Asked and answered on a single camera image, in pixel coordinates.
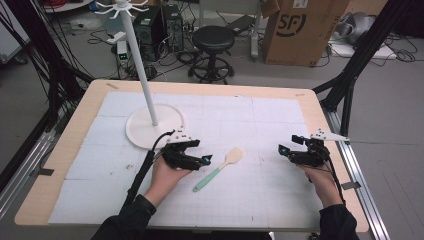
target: power strip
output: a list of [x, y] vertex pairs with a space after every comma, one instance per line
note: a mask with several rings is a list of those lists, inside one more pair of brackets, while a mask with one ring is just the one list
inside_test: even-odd
[[118, 32], [117, 34], [113, 35], [113, 38], [109, 38], [106, 40], [110, 44], [115, 44], [117, 41], [119, 41], [121, 38], [123, 38], [125, 35], [127, 35], [124, 32]]

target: stool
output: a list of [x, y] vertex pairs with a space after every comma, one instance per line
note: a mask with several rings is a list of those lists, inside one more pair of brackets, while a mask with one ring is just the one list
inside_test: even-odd
[[[228, 84], [225, 78], [234, 76], [234, 69], [227, 61], [216, 57], [216, 55], [226, 52], [231, 56], [228, 50], [235, 42], [231, 30], [219, 26], [201, 27], [193, 33], [192, 42], [193, 45], [199, 49], [200, 59], [196, 57], [193, 65], [188, 70], [188, 76], [192, 77], [195, 75], [200, 79], [200, 83], [212, 83], [214, 81], [223, 80], [225, 84]], [[201, 55], [203, 52], [207, 53], [209, 56], [202, 57]], [[207, 66], [205, 66], [203, 62], [208, 59]], [[221, 62], [224, 65], [216, 66], [217, 62]]]

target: human hand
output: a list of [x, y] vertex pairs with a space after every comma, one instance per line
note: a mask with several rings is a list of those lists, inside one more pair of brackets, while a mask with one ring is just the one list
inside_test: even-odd
[[191, 170], [171, 168], [165, 159], [159, 156], [153, 165], [152, 182], [144, 197], [158, 207], [178, 182], [190, 173]]
[[342, 200], [334, 183], [333, 176], [328, 171], [325, 165], [316, 168], [296, 165], [305, 172], [315, 186], [315, 192], [321, 200], [324, 208], [331, 205], [342, 204]]

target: wooden spoon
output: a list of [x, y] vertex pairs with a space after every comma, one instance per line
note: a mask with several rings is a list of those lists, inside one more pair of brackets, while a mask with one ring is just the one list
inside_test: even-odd
[[225, 166], [228, 164], [236, 163], [243, 157], [243, 151], [235, 147], [231, 149], [225, 156], [225, 161], [217, 167], [213, 172], [209, 173], [205, 178], [203, 178], [194, 188], [193, 192], [197, 192], [202, 189], [212, 178], [214, 178]]

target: black sleeve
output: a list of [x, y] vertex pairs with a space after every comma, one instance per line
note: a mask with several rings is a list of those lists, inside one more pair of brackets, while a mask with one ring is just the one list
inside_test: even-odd
[[359, 240], [356, 219], [343, 204], [324, 208], [320, 214], [320, 240]]
[[135, 240], [142, 239], [144, 231], [156, 208], [142, 195], [123, 208], [119, 215], [107, 218], [92, 240]]

